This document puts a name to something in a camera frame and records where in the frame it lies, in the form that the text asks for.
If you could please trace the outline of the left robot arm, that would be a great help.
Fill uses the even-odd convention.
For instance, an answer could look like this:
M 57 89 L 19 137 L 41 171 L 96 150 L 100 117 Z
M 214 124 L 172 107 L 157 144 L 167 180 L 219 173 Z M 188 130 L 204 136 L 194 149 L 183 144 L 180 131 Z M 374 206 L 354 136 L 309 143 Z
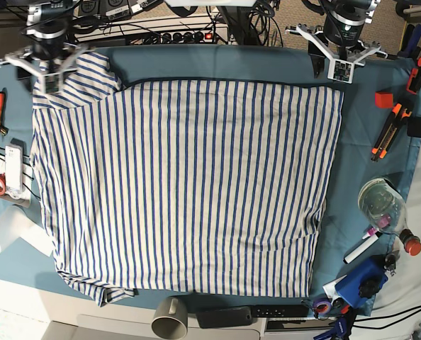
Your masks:
M 346 84 L 353 82 L 354 70 L 364 67 L 366 59 L 376 56 L 389 58 L 379 42 L 365 43 L 361 32 L 372 17 L 378 1 L 304 1 L 305 7 L 325 17 L 323 25 L 308 26 L 299 23 L 286 32 L 308 41 L 308 56 L 317 79 L 324 72 L 327 79 Z

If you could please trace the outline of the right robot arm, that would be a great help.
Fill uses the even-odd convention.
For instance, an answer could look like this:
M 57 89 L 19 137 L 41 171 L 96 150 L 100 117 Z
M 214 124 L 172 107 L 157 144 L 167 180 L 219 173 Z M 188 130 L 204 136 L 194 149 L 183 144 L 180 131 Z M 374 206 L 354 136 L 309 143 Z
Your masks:
M 81 1 L 46 1 L 28 6 L 26 26 L 21 33 L 31 40 L 23 49 L 0 59 L 0 67 L 10 64 L 21 73 L 20 81 L 35 77 L 41 94 L 58 94 L 67 77 L 77 71 L 77 61 L 92 49 L 67 41 L 72 17 Z

